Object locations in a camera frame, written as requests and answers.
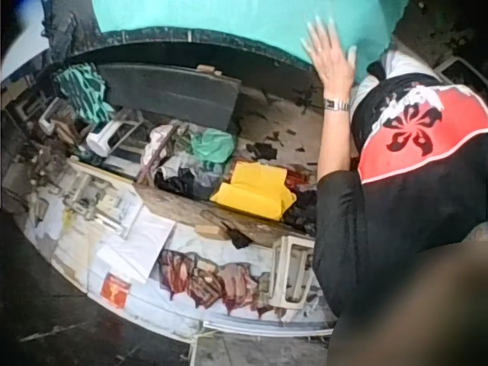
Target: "wristwatch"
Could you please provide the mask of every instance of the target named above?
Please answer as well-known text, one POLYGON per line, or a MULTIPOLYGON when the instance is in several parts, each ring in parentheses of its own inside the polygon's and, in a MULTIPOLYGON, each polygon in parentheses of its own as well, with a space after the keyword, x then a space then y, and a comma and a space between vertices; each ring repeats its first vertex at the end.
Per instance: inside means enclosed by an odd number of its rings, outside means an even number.
POLYGON ((323 99, 323 107, 329 111, 349 111, 349 101, 341 101, 338 98, 323 99))

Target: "yellow fabric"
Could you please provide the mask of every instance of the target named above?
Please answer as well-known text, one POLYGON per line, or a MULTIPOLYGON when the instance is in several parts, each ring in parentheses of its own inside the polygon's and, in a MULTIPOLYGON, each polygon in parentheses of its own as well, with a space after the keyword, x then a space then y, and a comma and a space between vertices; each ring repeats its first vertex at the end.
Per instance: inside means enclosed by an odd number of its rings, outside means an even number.
POLYGON ((236 210, 280 220, 297 200, 284 186, 287 170, 258 162, 238 162, 230 184, 222 183, 210 199, 236 210))

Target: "red patch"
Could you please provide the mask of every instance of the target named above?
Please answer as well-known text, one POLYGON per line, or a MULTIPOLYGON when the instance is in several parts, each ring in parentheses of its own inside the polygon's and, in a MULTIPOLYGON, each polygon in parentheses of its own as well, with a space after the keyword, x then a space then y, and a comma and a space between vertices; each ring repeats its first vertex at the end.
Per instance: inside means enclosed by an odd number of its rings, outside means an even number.
POLYGON ((488 133, 480 101, 456 87, 437 91, 444 110, 427 101, 405 106, 388 119, 363 148, 359 173, 363 183, 409 172, 453 154, 470 138, 488 133))
POLYGON ((110 305, 118 309, 123 309, 129 294, 130 284, 112 273, 107 273, 100 295, 107 300, 110 305))

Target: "black flower emblem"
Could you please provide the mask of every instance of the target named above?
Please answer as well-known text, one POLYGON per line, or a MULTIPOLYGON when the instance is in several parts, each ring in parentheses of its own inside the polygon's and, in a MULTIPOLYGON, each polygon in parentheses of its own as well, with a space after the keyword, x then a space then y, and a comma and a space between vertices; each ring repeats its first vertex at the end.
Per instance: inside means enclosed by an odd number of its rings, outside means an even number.
POLYGON ((419 105, 409 104, 403 109, 403 114, 395 118, 388 118, 384 126, 392 130, 398 130, 391 137, 391 143, 387 148, 392 152, 402 150, 410 140, 422 150, 422 156, 432 152, 434 146, 432 139, 425 131, 432 128, 437 121, 442 120, 442 113, 437 108, 430 108, 422 116, 419 116, 419 105))

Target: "green fabric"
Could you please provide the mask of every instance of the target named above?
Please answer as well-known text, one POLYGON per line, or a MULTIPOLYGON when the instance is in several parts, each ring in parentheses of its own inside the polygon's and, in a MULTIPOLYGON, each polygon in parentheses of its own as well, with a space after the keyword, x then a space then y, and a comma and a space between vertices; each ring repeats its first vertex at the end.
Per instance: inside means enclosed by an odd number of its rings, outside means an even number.
POLYGON ((102 32, 181 27, 234 34, 309 62, 300 38, 316 14, 333 18, 345 49, 358 46, 356 78, 390 43, 408 0, 92 0, 102 32))
POLYGON ((191 137, 193 155, 205 162, 225 162, 236 148, 234 137, 213 128, 191 137))
POLYGON ((76 113, 90 124, 106 124, 114 109, 104 102, 105 81, 94 65, 70 66, 54 77, 76 113))

